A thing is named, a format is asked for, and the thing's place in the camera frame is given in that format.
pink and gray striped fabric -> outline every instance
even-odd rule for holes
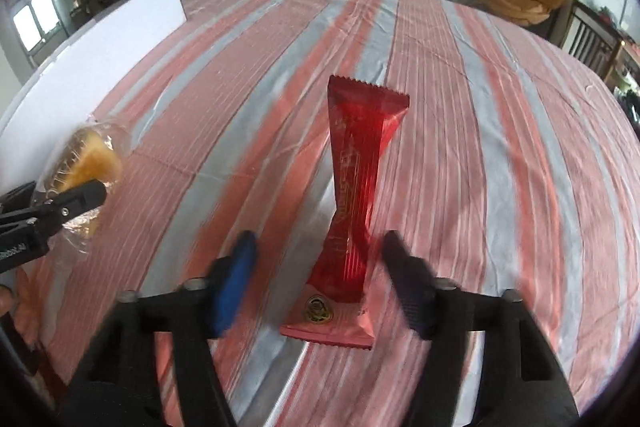
[[[243,427],[397,425],[427,346],[403,322],[380,263],[372,351],[278,334],[334,213],[331,73],[407,92],[382,159],[372,229],[465,289],[518,288],[584,407],[625,354],[638,317],[638,141],[604,84],[516,26],[442,0],[186,0],[187,22],[96,110],[135,149],[94,249],[51,257],[42,342],[70,378],[117,293],[169,291],[239,231],[258,267],[211,346]],[[158,338],[168,421],[180,425],[170,340]],[[470,419],[481,339],[456,424]]]

